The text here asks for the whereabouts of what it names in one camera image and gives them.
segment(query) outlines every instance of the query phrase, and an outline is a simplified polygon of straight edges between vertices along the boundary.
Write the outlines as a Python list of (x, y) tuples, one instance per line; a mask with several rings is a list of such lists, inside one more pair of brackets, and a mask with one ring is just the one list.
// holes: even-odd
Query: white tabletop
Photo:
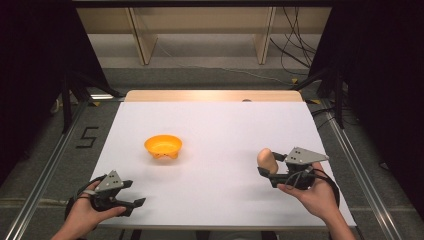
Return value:
[[(178, 136), (177, 159), (154, 159), (144, 141)], [(325, 154), (304, 102), (124, 102), (118, 110), (93, 178), (117, 170), (131, 188), (117, 198), (146, 197), (130, 217), (104, 227), (143, 229), (284, 229), (324, 227), (297, 201), (258, 174), (265, 147)], [(328, 162), (321, 163), (333, 179)], [(281, 163), (284, 172), (285, 164)], [(356, 226), (341, 195), (340, 209)]]

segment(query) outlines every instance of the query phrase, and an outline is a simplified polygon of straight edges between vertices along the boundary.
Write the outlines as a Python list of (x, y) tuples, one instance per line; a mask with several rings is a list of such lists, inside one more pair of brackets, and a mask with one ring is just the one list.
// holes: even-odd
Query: black cable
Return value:
[(312, 175), (314, 175), (314, 177), (322, 179), (330, 185), (331, 189), (333, 190), (334, 197), (336, 198), (337, 207), (339, 207), (340, 206), (340, 189), (339, 189), (339, 187), (337, 187), (337, 184), (324, 171), (322, 171), (320, 169), (316, 169), (316, 168), (314, 168), (314, 171), (318, 171), (318, 172), (325, 175), (325, 177), (323, 177), (323, 176), (320, 176), (320, 175), (317, 175), (317, 174), (312, 174)]
[(309, 68), (309, 66), (306, 64), (306, 63), (304, 63), (304, 62), (302, 62), (300, 59), (298, 59), (297, 57), (295, 57), (294, 55), (292, 55), (292, 54), (290, 54), (290, 53), (288, 53), (287, 51), (285, 51), (284, 49), (282, 49), (280, 46), (278, 46), (275, 42), (274, 42), (274, 40), (272, 40), (272, 38), (270, 38), (270, 40), (271, 40), (271, 42), (282, 52), (282, 53), (284, 53), (284, 54), (286, 54), (286, 55), (289, 55), (289, 57), (291, 57), (291, 58), (293, 58), (294, 60), (296, 60), (297, 62), (299, 62), (300, 64), (302, 64), (303, 66), (305, 66), (305, 67), (307, 67), (307, 68)]
[[(289, 41), (293, 46), (295, 46), (295, 47), (297, 47), (297, 48), (299, 48), (299, 49), (302, 49), (302, 47), (301, 46), (299, 46), (299, 45), (297, 45), (296, 43), (294, 43), (289, 37), (287, 37), (287, 34), (284, 34), (284, 36), (287, 38), (287, 41)], [(312, 53), (312, 54), (316, 54), (316, 50), (315, 49), (311, 49), (311, 50), (309, 50), (309, 49), (305, 49), (305, 51), (307, 51), (307, 52), (309, 52), (309, 53)]]
[(284, 11), (284, 14), (286, 15), (287, 21), (290, 24), (290, 28), (292, 29), (292, 32), (290, 33), (289, 39), (291, 38), (291, 36), (294, 33), (294, 35), (296, 36), (297, 40), (299, 41), (299, 44), (301, 45), (301, 49), (303, 51), (303, 55), (304, 55), (306, 61), (308, 62), (308, 64), (310, 64), (310, 62), (312, 62), (312, 59), (307, 54), (306, 48), (305, 48), (304, 44), (307, 45), (309, 48), (312, 48), (312, 47), (310, 47), (308, 44), (306, 44), (306, 42), (300, 36), (300, 27), (299, 27), (299, 20), (298, 20), (299, 8), (298, 7), (295, 7), (295, 22), (294, 22), (294, 24), (292, 24), (292, 21), (290, 20), (288, 14), (286, 12), (285, 7), (283, 7), (283, 11)]
[(319, 109), (316, 111), (311, 112), (312, 117), (315, 117), (321, 113), (325, 113), (325, 112), (330, 112), (333, 111), (335, 109), (335, 107), (330, 107), (330, 108), (324, 108), (324, 109)]
[(326, 123), (329, 123), (331, 120), (333, 120), (335, 117), (332, 117), (332, 118), (330, 118), (330, 119), (327, 119), (327, 121), (325, 121), (325, 122), (323, 122), (321, 125), (319, 125), (318, 127), (317, 127), (317, 130), (319, 130), (322, 126), (324, 126)]

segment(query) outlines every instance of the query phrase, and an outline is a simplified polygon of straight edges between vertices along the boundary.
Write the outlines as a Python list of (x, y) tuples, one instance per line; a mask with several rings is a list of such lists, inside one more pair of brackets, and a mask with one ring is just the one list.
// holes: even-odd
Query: hand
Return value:
[[(313, 163), (312, 166), (323, 171), (320, 163)], [(315, 171), (315, 174), (325, 177), (319, 171)], [(297, 198), (312, 215), (321, 218), (330, 230), (332, 239), (355, 239), (337, 206), (333, 190), (326, 181), (315, 178), (314, 184), (308, 190), (299, 190), (293, 187), (287, 188), (284, 184), (278, 184), (277, 187), (281, 191)]]
[[(88, 186), (87, 189), (94, 190), (99, 183), (100, 181), (96, 181)], [(116, 217), (126, 210), (125, 207), (115, 207), (103, 212), (98, 212), (93, 209), (90, 199), (87, 197), (89, 197), (89, 195), (83, 193), (80, 198), (75, 201), (65, 223), (53, 236), (52, 240), (67, 240), (84, 237), (100, 222)]]
[[(315, 169), (323, 170), (321, 164), (318, 162), (313, 163), (312, 166)], [(315, 174), (325, 177), (319, 171), (315, 171)], [(314, 184), (308, 190), (299, 190), (297, 188), (287, 187), (284, 184), (278, 184), (277, 187), (281, 191), (297, 198), (312, 215), (321, 219), (331, 217), (334, 211), (339, 211), (333, 190), (322, 179), (316, 178)]]

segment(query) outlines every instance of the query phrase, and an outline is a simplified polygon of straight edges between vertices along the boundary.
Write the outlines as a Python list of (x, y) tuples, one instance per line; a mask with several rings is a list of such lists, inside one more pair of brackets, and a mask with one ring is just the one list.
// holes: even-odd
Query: cable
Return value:
[(175, 59), (174, 56), (172, 54), (170, 54), (168, 51), (166, 51), (159, 43), (156, 43), (157, 46), (169, 57), (171, 57), (171, 59), (175, 62), (175, 64), (179, 67), (183, 67), (183, 68), (205, 68), (205, 69), (220, 69), (220, 70), (224, 70), (224, 71), (228, 71), (228, 72), (236, 72), (236, 73), (243, 73), (243, 74), (247, 74), (250, 76), (254, 76), (257, 78), (262, 78), (262, 79), (267, 79), (267, 80), (273, 80), (273, 81), (277, 81), (279, 83), (282, 83), (284, 85), (288, 85), (288, 86), (293, 86), (293, 83), (286, 83), (278, 78), (273, 78), (273, 77), (265, 77), (265, 76), (260, 76), (251, 72), (247, 72), (247, 71), (241, 71), (241, 70), (236, 70), (236, 69), (230, 69), (230, 68), (212, 68), (212, 67), (204, 67), (204, 66), (195, 66), (195, 65), (184, 65), (184, 64), (180, 64), (178, 63)]
[(321, 125), (319, 125), (318, 127), (317, 127), (317, 130), (319, 130), (322, 126), (324, 126), (326, 123), (329, 123), (331, 120), (333, 120), (333, 119), (335, 119), (335, 117), (332, 117), (332, 118), (330, 118), (330, 119), (327, 119), (325, 122), (323, 122)]
[(304, 63), (304, 62), (302, 62), (302, 61), (300, 61), (298, 58), (296, 58), (294, 55), (291, 55), (290, 53), (288, 53), (287, 51), (285, 51), (284, 49), (282, 49), (280, 46), (278, 46), (275, 42), (274, 42), (274, 40), (272, 40), (272, 38), (270, 38), (269, 40), (271, 40), (271, 42), (281, 51), (281, 52), (283, 52), (283, 53), (285, 53), (286, 55), (289, 55), (289, 57), (291, 57), (291, 58), (293, 58), (294, 60), (296, 60), (297, 62), (299, 62), (300, 64), (302, 64), (303, 66), (305, 66), (305, 67), (307, 67), (307, 68), (309, 68), (309, 66), (306, 64), (306, 63)]
[(304, 45), (306, 45), (307, 47), (309, 47), (310, 49), (312, 49), (313, 51), (316, 51), (314, 48), (312, 48), (311, 46), (309, 46), (303, 39), (302, 39), (302, 37), (301, 37), (301, 35), (300, 35), (300, 26), (299, 26), (299, 20), (298, 20), (298, 16), (299, 16), (299, 8), (298, 7), (295, 7), (295, 21), (294, 21), (294, 23), (292, 23), (292, 21), (290, 20), (290, 18), (289, 18), (289, 16), (288, 16), (288, 14), (287, 14), (287, 11), (286, 11), (286, 8), (285, 7), (283, 7), (283, 11), (284, 11), (284, 14), (286, 15), (286, 18), (287, 18), (287, 21), (289, 22), (289, 24), (290, 24), (290, 28), (291, 28), (291, 33), (290, 33), (290, 36), (289, 37), (287, 37), (287, 35), (285, 35), (286, 36), (286, 38), (287, 38), (287, 42), (286, 42), (286, 45), (285, 45), (285, 47), (287, 46), (287, 44), (288, 44), (288, 42), (290, 41), (292, 44), (293, 44), (293, 42), (291, 41), (291, 36), (294, 34), (295, 35), (295, 37), (297, 38), (297, 40), (298, 40), (298, 42), (299, 42), (299, 44), (300, 44), (300, 49), (302, 49), (302, 51), (303, 51), (303, 55), (305, 56), (305, 59), (306, 59), (306, 61), (308, 62), (308, 65), (310, 65), (311, 63), (312, 63), (312, 59), (311, 59), (311, 57), (308, 55), (308, 51), (307, 51), (307, 49), (305, 48), (305, 46)]

